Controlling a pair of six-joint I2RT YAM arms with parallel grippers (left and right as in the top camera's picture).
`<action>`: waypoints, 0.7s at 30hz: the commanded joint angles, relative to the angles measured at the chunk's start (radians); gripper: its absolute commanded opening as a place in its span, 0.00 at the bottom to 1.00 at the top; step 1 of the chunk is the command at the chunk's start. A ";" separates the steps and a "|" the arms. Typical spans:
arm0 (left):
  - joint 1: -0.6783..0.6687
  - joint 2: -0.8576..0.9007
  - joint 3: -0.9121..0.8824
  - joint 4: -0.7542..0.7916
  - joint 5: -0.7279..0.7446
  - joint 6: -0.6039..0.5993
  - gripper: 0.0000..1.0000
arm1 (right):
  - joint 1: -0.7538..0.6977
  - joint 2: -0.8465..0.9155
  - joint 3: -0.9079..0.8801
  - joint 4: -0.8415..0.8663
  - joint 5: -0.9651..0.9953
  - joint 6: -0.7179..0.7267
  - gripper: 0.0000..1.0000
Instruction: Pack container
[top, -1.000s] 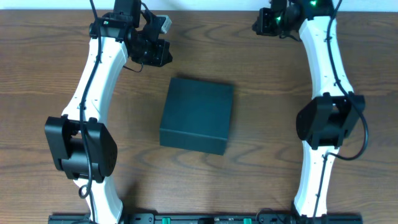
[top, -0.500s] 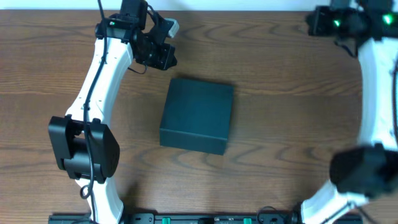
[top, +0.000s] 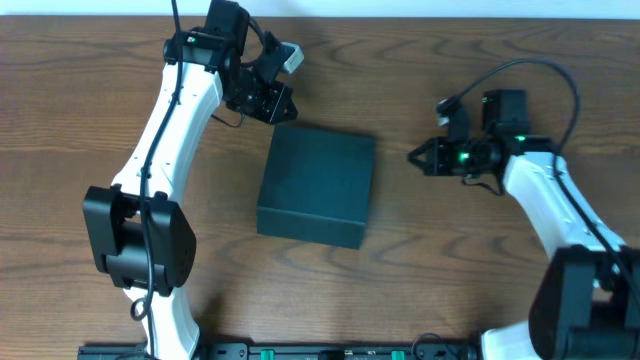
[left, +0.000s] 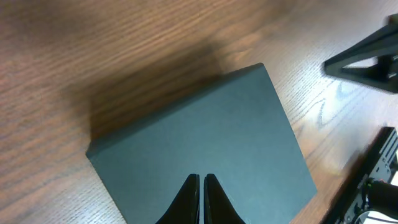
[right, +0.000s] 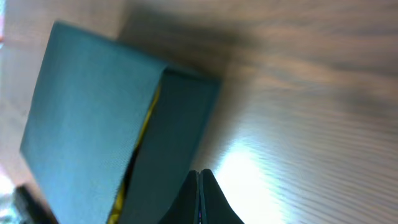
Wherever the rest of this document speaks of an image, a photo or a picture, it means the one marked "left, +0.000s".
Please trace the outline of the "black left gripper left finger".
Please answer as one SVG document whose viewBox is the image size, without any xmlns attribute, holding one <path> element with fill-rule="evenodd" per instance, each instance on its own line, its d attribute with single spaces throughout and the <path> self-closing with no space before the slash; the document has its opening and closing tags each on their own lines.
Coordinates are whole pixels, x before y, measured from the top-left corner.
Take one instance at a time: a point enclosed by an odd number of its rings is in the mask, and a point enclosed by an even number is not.
<svg viewBox="0 0 398 224">
<path fill-rule="evenodd" d="M 200 176 L 190 174 L 156 224 L 199 224 Z"/>
</svg>

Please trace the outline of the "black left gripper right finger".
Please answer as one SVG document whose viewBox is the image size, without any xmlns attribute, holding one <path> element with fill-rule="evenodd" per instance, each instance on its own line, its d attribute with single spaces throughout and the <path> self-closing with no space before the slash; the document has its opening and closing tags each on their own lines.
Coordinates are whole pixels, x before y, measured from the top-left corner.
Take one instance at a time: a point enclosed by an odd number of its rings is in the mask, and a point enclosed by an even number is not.
<svg viewBox="0 0 398 224">
<path fill-rule="evenodd" d="M 204 224 L 245 224 L 214 174 L 204 179 L 203 208 Z"/>
</svg>

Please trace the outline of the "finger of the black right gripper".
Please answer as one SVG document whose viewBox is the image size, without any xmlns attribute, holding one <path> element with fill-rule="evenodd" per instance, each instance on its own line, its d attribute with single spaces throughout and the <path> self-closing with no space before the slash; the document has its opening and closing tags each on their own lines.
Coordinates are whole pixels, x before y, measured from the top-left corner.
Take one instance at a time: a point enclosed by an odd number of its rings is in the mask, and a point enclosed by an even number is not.
<svg viewBox="0 0 398 224">
<path fill-rule="evenodd" d="M 375 58 L 370 67 L 351 64 Z M 397 93 L 397 24 L 390 23 L 323 63 L 326 75 Z"/>
</svg>

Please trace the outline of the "black gift box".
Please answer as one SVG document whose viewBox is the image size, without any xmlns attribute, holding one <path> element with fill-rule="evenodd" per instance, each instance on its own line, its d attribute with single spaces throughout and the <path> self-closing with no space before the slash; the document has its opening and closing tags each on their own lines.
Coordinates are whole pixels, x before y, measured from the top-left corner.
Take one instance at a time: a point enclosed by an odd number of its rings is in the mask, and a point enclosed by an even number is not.
<svg viewBox="0 0 398 224">
<path fill-rule="evenodd" d="M 128 223 L 164 216 L 189 175 L 214 174 L 246 223 L 288 223 L 317 189 L 265 66 L 92 141 L 87 158 Z"/>
</svg>

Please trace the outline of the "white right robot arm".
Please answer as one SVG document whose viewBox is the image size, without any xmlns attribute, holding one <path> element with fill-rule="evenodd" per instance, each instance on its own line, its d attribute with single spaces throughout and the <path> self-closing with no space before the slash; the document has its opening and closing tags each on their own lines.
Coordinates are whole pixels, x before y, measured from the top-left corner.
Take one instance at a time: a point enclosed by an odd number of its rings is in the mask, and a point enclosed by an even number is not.
<svg viewBox="0 0 398 224">
<path fill-rule="evenodd" d="M 356 45 L 326 60 L 324 72 L 397 93 L 397 23 L 390 22 Z M 379 212 L 397 223 L 397 130 L 381 129 L 360 168 L 344 183 L 323 223 L 364 223 Z"/>
</svg>

